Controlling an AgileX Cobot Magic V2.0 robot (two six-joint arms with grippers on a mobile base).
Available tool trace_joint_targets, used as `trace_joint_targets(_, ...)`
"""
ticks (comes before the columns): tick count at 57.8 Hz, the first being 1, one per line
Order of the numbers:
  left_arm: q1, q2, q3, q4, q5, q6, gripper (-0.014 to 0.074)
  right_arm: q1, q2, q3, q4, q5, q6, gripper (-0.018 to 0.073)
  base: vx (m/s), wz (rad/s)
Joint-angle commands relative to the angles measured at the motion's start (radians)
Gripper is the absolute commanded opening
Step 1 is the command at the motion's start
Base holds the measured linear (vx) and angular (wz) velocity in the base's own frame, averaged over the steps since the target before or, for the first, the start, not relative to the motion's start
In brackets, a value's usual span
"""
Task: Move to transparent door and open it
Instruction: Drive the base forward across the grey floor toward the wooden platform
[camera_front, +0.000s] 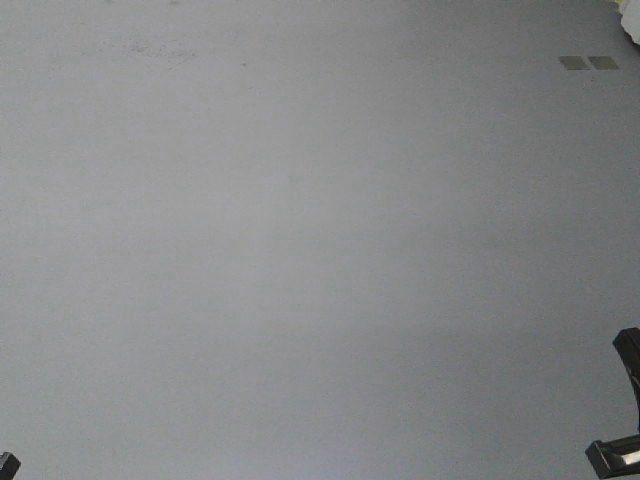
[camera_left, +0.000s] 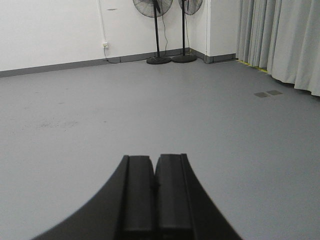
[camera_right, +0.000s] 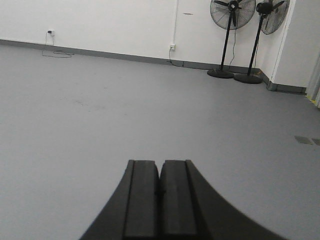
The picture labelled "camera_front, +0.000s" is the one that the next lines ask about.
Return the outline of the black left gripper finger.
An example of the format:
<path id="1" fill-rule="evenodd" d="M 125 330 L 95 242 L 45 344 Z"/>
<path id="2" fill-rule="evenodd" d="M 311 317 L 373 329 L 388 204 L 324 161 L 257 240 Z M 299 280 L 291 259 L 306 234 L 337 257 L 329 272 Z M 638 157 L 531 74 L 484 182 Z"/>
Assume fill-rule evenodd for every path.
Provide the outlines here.
<path id="1" fill-rule="evenodd" d="M 21 461 L 11 452 L 0 456 L 0 480 L 13 480 L 21 467 Z"/>

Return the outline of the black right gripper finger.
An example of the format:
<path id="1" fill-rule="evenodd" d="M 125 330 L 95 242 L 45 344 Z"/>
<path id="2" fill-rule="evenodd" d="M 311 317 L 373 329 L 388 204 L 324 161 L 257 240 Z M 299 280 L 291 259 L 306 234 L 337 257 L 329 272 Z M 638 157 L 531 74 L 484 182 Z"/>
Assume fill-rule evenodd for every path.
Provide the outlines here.
<path id="1" fill-rule="evenodd" d="M 627 377 L 630 381 L 637 407 L 640 407 L 639 389 L 639 329 L 637 327 L 621 330 L 613 340 Z"/>
<path id="2" fill-rule="evenodd" d="M 639 436 L 611 441 L 596 440 L 585 455 L 599 479 L 639 474 Z"/>

